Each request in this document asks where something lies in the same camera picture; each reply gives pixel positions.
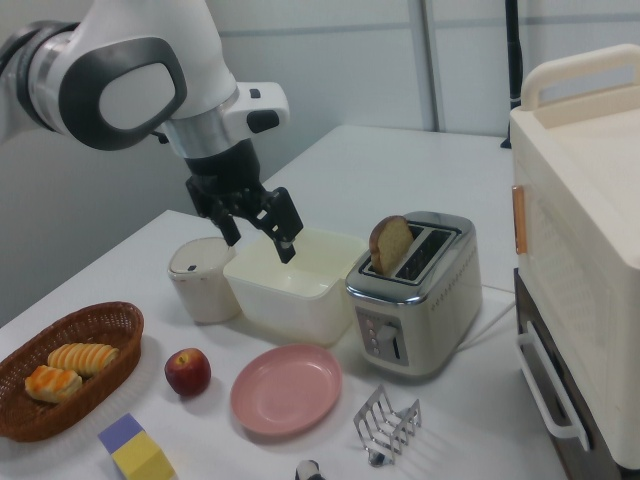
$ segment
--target white table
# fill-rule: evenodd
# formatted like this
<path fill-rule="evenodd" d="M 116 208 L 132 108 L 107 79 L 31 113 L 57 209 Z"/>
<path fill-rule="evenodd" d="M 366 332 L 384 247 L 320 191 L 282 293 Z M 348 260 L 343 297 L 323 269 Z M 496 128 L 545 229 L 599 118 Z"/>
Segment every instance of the white table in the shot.
<path fill-rule="evenodd" d="M 392 213 L 432 210 L 476 225 L 484 303 L 471 335 L 513 301 L 516 265 L 510 206 L 511 154 L 497 138 L 341 127 L 278 172 L 268 188 L 289 189 L 308 226 L 366 239 Z M 239 249 L 256 238 L 240 224 Z M 293 479 L 299 461 L 319 462 L 327 480 L 564 479 L 519 371 L 511 311 L 431 381 L 381 373 L 362 359 L 354 329 L 331 349 L 343 390 L 329 415 L 285 440 L 257 438 L 235 421 L 233 382 L 250 360 L 286 343 L 243 317 L 198 326 L 182 308 L 166 267 L 185 242 L 216 235 L 203 219 L 165 212 L 0 329 L 5 358 L 45 326 L 86 305 L 123 300 L 145 316 L 143 354 L 129 379 L 77 425 L 33 444 L 0 439 L 0 478 L 118 479 L 96 435 L 131 412 L 185 479 Z M 182 401 L 164 378 L 166 359 L 184 347 L 205 351 L 213 378 Z M 423 427 L 395 466 L 367 464 L 353 416 L 380 383 L 396 409 L 420 399 Z"/>

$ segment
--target orange latch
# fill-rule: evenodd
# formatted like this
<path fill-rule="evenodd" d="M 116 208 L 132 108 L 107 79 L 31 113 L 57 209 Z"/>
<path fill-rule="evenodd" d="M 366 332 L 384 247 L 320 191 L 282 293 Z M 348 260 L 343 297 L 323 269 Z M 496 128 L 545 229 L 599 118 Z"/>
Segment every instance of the orange latch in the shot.
<path fill-rule="evenodd" d="M 527 253 L 527 228 L 524 216 L 524 187 L 515 185 L 511 188 L 513 198 L 513 226 L 516 234 L 516 253 Z"/>

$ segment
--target brown basket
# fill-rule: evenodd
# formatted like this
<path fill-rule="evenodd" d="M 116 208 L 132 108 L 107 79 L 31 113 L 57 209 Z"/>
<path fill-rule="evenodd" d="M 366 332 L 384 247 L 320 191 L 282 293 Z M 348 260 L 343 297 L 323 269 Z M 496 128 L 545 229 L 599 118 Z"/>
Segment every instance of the brown basket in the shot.
<path fill-rule="evenodd" d="M 124 382 L 140 359 L 144 319 L 130 303 L 110 302 L 71 313 L 47 327 L 0 363 L 0 436 L 35 442 L 71 427 Z M 33 400 L 24 380 L 65 343 L 105 343 L 120 354 L 59 404 Z"/>

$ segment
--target metal toast rack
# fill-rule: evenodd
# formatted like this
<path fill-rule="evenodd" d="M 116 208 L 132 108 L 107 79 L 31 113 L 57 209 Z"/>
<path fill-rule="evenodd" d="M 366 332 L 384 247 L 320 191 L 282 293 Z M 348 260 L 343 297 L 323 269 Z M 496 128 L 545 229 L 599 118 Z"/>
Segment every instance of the metal toast rack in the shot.
<path fill-rule="evenodd" d="M 420 400 L 416 400 L 411 407 L 396 412 L 391 408 L 384 386 L 379 385 L 353 418 L 353 423 L 362 446 L 369 453 L 369 465 L 393 465 L 396 454 L 402 455 L 402 446 L 409 445 L 409 436 L 415 436 L 416 427 L 420 427 L 422 423 Z M 366 428 L 368 439 L 362 434 L 361 424 Z"/>

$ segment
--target pink plate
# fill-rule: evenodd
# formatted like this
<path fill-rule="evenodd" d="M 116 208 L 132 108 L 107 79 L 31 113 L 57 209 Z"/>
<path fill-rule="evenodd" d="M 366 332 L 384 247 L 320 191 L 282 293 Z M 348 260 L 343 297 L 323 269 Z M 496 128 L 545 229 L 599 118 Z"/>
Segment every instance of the pink plate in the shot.
<path fill-rule="evenodd" d="M 315 345 L 286 345 L 252 360 L 231 388 L 231 409 L 248 430 L 291 435 L 319 422 L 336 403 L 342 369 Z"/>

